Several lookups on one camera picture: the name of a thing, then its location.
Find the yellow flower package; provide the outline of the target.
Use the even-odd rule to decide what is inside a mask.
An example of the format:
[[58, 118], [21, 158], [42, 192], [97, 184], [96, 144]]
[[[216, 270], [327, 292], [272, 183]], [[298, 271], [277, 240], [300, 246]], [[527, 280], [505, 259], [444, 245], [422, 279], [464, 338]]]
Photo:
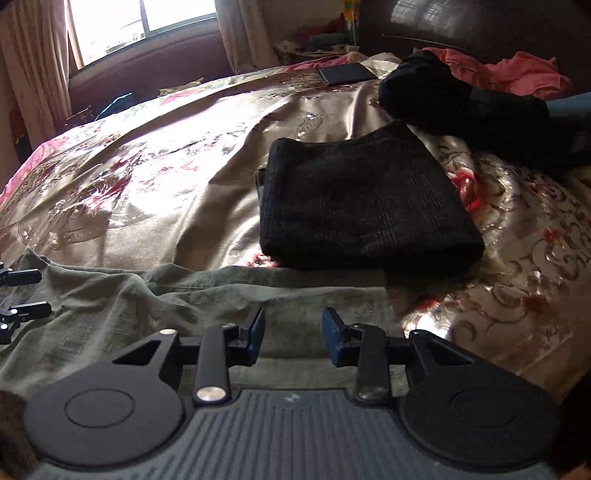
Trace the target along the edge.
[[361, 0], [342, 1], [342, 18], [345, 21], [346, 35], [349, 45], [359, 45], [359, 26], [361, 17]]

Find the blue object behind bed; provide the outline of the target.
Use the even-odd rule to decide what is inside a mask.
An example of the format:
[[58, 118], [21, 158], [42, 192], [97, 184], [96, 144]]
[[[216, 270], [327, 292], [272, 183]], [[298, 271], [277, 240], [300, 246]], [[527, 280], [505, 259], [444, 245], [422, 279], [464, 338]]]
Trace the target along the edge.
[[110, 115], [120, 113], [135, 105], [135, 100], [131, 92], [121, 95], [112, 100], [100, 113], [95, 117], [95, 121], [102, 120]]

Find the right beige curtain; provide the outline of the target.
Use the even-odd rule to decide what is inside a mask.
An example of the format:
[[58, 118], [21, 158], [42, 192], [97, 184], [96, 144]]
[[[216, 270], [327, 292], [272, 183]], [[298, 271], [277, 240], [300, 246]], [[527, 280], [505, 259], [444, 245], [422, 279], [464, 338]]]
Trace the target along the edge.
[[280, 65], [259, 1], [215, 0], [214, 4], [224, 50], [235, 74]]

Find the dark wooden headboard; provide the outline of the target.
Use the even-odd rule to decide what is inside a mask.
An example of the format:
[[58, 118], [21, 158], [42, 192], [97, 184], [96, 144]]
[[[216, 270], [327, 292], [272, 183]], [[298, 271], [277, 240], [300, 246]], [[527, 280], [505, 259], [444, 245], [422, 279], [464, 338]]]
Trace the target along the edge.
[[588, 1], [363, 1], [359, 39], [366, 51], [402, 40], [490, 59], [524, 51], [590, 75]]

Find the pink cloth near headboard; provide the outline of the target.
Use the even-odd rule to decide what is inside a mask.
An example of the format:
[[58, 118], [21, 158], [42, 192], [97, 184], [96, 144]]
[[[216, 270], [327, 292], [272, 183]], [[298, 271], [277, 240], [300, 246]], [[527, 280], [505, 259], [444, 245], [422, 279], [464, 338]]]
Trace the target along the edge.
[[495, 64], [482, 64], [454, 49], [425, 48], [447, 64], [453, 75], [472, 86], [533, 96], [542, 100], [566, 98], [574, 93], [572, 81], [559, 73], [556, 59], [545, 60], [519, 51]]

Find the black garment near headboard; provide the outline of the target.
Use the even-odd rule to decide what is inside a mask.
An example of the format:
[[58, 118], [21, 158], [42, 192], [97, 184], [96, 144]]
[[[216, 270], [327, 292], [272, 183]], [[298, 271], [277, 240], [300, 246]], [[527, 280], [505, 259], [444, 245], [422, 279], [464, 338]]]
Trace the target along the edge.
[[422, 51], [381, 81], [379, 103], [394, 120], [518, 166], [570, 172], [590, 165], [589, 93], [545, 101], [479, 89]]

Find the floral satin bedspread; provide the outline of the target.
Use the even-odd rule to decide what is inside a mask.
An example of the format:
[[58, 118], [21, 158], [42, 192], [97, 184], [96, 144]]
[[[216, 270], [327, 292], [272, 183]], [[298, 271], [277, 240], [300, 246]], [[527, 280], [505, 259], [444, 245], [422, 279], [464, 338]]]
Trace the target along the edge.
[[[376, 81], [329, 88], [280, 68], [150, 100], [35, 151], [1, 196], [1, 258], [277, 268], [259, 249], [254, 183], [271, 143], [349, 140], [388, 121]], [[459, 183], [486, 251], [465, 284], [422, 292], [384, 278], [402, 335], [431, 331], [563, 396], [590, 367], [589, 173], [565, 187], [454, 137], [421, 140]]]

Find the cluttered nightstand pile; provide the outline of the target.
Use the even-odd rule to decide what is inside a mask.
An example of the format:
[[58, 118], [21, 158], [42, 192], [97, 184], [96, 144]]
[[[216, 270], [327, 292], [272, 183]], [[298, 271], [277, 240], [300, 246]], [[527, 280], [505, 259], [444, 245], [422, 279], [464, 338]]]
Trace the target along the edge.
[[300, 27], [290, 38], [273, 41], [273, 50], [283, 65], [334, 59], [358, 52], [356, 33], [344, 14], [325, 25]]

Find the left beige curtain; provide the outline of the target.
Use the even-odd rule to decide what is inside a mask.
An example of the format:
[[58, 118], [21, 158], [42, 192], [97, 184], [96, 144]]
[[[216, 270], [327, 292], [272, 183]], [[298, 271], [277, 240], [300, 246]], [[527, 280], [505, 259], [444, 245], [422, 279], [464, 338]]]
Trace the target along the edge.
[[1, 11], [1, 47], [31, 146], [58, 134], [72, 114], [65, 1], [11, 1]]

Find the folded black knit garment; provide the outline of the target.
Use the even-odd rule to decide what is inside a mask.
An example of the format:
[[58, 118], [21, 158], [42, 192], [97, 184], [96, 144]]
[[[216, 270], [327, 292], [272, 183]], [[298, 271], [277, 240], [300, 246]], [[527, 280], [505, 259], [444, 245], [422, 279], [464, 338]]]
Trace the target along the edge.
[[338, 142], [274, 141], [259, 245], [281, 267], [422, 282], [464, 277], [485, 250], [441, 164], [399, 121]]

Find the olive green pants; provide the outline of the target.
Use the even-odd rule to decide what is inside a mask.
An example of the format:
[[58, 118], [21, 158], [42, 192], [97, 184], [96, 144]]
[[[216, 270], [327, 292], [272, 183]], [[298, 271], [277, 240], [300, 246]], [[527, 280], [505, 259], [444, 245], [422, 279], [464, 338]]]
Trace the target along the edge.
[[325, 308], [348, 324], [399, 337], [379, 273], [301, 273], [270, 267], [192, 272], [174, 264], [146, 271], [60, 265], [26, 250], [16, 269], [37, 269], [38, 284], [6, 288], [3, 306], [45, 301], [51, 315], [19, 328], [1, 350], [1, 386], [22, 397], [165, 328], [189, 337], [214, 324], [266, 313], [256, 364], [235, 367], [235, 388], [351, 388], [353, 368], [335, 368], [322, 341]]

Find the black smartphone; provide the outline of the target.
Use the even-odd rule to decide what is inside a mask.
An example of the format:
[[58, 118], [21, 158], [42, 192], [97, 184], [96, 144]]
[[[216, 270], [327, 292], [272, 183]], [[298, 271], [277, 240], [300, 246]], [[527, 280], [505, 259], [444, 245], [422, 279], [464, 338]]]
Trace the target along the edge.
[[377, 76], [360, 63], [342, 64], [318, 69], [318, 74], [329, 87], [376, 80]]

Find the beige curtain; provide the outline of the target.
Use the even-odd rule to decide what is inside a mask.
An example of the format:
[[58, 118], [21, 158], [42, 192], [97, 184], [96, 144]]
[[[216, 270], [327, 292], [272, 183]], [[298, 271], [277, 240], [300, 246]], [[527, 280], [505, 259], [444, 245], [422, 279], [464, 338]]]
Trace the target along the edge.
[[1, 47], [31, 146], [58, 134], [72, 114], [65, 1], [11, 1], [1, 11]]
[[280, 65], [259, 1], [215, 0], [214, 4], [224, 50], [235, 74]]

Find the window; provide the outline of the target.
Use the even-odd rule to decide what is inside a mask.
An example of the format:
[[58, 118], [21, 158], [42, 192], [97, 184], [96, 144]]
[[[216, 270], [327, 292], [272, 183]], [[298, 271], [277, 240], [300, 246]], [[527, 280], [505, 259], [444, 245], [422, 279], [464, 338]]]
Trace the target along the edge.
[[67, 12], [79, 69], [139, 41], [216, 18], [214, 1], [78, 0], [67, 3]]

